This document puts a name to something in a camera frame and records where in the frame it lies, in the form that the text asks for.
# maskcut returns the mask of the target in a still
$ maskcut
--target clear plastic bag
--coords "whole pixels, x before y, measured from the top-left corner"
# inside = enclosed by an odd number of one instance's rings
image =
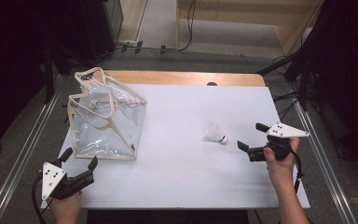
[[[82,93],[69,96],[77,158],[136,160],[147,101],[102,68],[75,73]]]

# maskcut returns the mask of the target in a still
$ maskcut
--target table surface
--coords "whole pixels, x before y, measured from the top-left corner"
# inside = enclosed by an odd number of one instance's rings
[[[107,71],[147,101],[137,161],[99,160],[95,182],[84,189],[88,209],[249,209],[278,207],[264,162],[249,162],[237,140],[265,145],[256,122],[279,121],[259,75]],[[216,82],[218,87],[207,87]],[[217,122],[226,145],[203,140]],[[68,132],[62,152],[72,146]],[[90,160],[71,157],[68,176],[87,169]],[[310,207],[302,185],[298,197]]]

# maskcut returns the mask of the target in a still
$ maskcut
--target human arm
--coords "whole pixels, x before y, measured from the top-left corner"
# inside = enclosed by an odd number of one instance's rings
[[[79,191],[69,198],[58,200],[48,198],[51,213],[56,219],[57,224],[75,224],[77,223],[81,209],[81,194]]]
[[[299,141],[299,138],[290,139],[294,152],[297,152]],[[295,157],[290,153],[283,161],[277,161],[274,152],[269,147],[264,148],[264,155],[267,160],[269,178],[277,192],[281,223],[309,223],[293,184]]]

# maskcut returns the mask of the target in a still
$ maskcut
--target human hand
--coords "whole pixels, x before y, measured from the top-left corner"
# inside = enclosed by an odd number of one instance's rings
[[[75,224],[77,223],[80,208],[81,208],[81,194],[83,191],[79,191],[72,195],[69,198],[58,200],[48,198],[48,203],[51,213],[56,219],[57,224],[65,223],[65,224]]]
[[[294,152],[297,152],[300,139],[290,138],[290,146]],[[278,191],[281,189],[287,189],[293,186],[293,168],[296,160],[292,153],[289,153],[287,157],[282,161],[275,159],[275,153],[271,148],[264,148],[264,156],[267,160],[267,169],[269,179],[272,185]]]

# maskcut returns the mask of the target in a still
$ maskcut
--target metal rail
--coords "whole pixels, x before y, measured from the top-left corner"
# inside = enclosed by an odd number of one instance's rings
[[[51,111],[53,110],[54,106],[56,105],[58,95],[60,93],[60,89],[63,83],[63,77],[58,75],[55,81],[55,86],[57,87],[57,91],[54,92],[50,102],[43,106],[42,111],[39,114],[39,117],[34,124],[31,133],[29,134],[27,140],[25,141],[22,150],[14,163],[10,173],[8,174],[4,184],[0,188],[0,219],[4,214],[7,204],[9,203],[11,196],[16,189],[23,171],[25,170],[28,161],[30,160],[33,152],[34,147],[37,144],[37,140],[40,137],[40,134],[43,132],[45,125],[50,117]]]
[[[289,89],[290,91],[295,91],[295,84],[289,85]],[[309,113],[304,112],[299,104],[296,104],[296,112],[304,126],[305,131],[310,133],[310,145],[313,149],[316,160],[319,163],[322,174],[324,175],[327,187],[330,190],[339,215],[341,216],[342,222],[349,224],[358,223],[354,213],[351,210],[347,196],[339,184],[333,167],[331,166],[330,161],[327,159],[327,156],[324,153],[324,148],[318,138],[317,133],[315,132],[315,129],[313,128]]]

